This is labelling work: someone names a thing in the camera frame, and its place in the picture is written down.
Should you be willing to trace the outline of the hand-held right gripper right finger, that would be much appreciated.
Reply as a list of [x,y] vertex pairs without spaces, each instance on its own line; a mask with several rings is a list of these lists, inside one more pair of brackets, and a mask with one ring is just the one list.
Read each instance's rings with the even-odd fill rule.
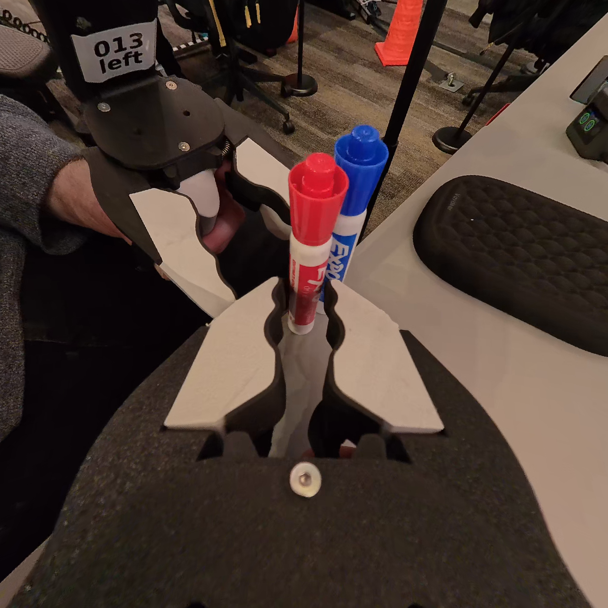
[[397,434],[436,434],[445,426],[398,323],[337,280],[324,290],[331,347],[323,395]]

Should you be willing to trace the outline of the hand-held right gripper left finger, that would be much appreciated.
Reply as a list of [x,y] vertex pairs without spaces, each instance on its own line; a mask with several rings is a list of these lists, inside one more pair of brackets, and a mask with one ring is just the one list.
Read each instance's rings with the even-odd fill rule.
[[286,409],[278,349],[285,310],[285,280],[273,277],[213,320],[163,425],[271,431]]

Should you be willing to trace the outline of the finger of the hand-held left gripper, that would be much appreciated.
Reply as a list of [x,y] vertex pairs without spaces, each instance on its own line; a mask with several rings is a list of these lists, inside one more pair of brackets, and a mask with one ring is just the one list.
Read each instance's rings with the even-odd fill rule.
[[285,164],[250,137],[236,145],[231,168],[226,172],[226,186],[233,198],[259,213],[267,230],[279,239],[291,235],[289,172]]
[[130,198],[160,255],[159,269],[210,317],[229,308],[236,294],[224,280],[217,256],[200,239],[200,217],[191,200],[158,188]]

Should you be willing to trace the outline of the red marker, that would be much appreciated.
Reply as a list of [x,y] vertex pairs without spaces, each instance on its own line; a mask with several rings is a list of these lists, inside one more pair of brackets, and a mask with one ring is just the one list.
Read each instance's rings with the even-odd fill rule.
[[324,153],[309,155],[289,172],[288,327],[296,335],[313,329],[333,229],[348,186],[346,172]]

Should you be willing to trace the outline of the blue marker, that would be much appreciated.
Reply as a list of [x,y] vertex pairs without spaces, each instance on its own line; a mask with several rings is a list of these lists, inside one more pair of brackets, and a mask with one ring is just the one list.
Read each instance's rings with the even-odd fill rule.
[[349,186],[332,232],[330,256],[317,312],[324,314],[325,286],[330,280],[344,281],[367,216],[367,207],[389,157],[389,149],[378,130],[359,125],[340,137],[334,160],[345,171]]

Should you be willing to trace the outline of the person's left forearm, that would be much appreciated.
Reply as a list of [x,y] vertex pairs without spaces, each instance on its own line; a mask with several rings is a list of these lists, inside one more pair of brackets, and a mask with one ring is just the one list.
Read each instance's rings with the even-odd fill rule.
[[49,216],[43,205],[60,170],[82,160],[33,110],[1,95],[1,242],[70,254],[86,231]]

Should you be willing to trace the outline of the person's left hand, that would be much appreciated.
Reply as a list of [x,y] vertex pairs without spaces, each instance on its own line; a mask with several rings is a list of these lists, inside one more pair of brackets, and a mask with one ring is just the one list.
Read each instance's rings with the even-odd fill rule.
[[[244,209],[225,186],[225,174],[231,168],[231,162],[225,161],[215,171],[219,210],[214,228],[202,238],[204,245],[214,254],[224,251],[246,219]],[[132,244],[101,208],[92,187],[89,166],[84,159],[73,161],[58,172],[44,205],[61,221]]]

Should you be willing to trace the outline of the black chair base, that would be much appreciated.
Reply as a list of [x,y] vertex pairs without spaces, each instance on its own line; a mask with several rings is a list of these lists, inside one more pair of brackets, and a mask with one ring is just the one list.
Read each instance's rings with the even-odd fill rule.
[[234,99],[238,102],[244,100],[244,91],[247,91],[273,110],[283,116],[283,132],[291,135],[295,126],[289,112],[274,98],[270,97],[259,87],[260,83],[283,84],[283,77],[271,72],[261,71],[252,66],[258,61],[255,53],[239,47],[230,38],[220,38],[223,44],[224,68],[221,75],[224,77],[225,94],[224,103],[230,106]]

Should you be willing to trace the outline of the black round-base stand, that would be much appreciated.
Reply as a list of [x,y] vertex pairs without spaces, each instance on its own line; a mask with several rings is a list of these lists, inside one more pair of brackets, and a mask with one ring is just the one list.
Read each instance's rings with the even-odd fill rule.
[[299,1],[297,11],[297,72],[283,78],[280,94],[283,98],[308,97],[317,92],[316,80],[303,73],[303,34],[305,29],[305,2]]
[[466,127],[468,126],[473,115],[476,113],[481,102],[490,92],[491,87],[493,86],[495,80],[498,78],[498,75],[504,68],[507,60],[515,50],[517,44],[517,38],[513,37],[512,41],[508,45],[505,52],[502,54],[497,65],[486,80],[485,84],[481,89],[477,91],[476,97],[471,102],[467,115],[462,120],[460,125],[458,127],[442,127],[434,133],[434,135],[432,136],[432,142],[440,151],[449,155],[453,155],[462,146],[464,146],[467,141],[471,139],[472,135],[466,131]]

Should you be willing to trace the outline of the black tripod pole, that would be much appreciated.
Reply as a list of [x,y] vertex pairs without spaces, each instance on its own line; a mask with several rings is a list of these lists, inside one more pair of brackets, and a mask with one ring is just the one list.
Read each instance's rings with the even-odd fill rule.
[[447,1],[427,1],[424,11],[422,12],[418,33],[414,40],[413,50],[410,56],[410,61],[406,66],[404,75],[402,77],[398,95],[391,112],[389,124],[383,138],[383,141],[389,150],[389,156],[381,177],[377,183],[376,189],[369,201],[367,215],[361,228],[358,244],[360,244],[364,239],[364,233],[369,224],[377,197],[379,196],[383,186],[384,178],[389,172],[389,168],[395,156],[395,152],[399,144],[399,135],[414,97],[416,87],[420,81],[423,68],[427,61],[430,48],[435,39],[446,5]]

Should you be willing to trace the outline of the black quilted wrist rest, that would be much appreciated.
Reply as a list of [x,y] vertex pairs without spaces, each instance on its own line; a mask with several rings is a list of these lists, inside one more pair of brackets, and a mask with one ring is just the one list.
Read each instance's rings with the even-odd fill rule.
[[525,188],[466,175],[437,189],[413,231],[420,260],[456,289],[607,356],[607,222]]

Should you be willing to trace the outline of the person's grey sweater torso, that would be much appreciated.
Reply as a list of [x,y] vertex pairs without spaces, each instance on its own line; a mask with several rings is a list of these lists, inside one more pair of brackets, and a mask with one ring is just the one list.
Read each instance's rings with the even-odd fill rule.
[[1,440],[22,417],[25,355],[20,296],[25,256],[21,237],[1,234]]

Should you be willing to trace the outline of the orange traffic cone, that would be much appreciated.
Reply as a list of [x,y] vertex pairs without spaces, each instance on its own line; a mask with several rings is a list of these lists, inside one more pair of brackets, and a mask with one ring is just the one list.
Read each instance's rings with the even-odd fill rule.
[[418,33],[423,1],[397,1],[383,42],[375,44],[375,51],[383,66],[406,66]]

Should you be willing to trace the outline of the black charging device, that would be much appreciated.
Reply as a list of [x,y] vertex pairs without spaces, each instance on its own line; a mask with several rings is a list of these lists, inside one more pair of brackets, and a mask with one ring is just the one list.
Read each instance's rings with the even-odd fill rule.
[[607,163],[607,85],[604,85],[566,128],[579,156]]

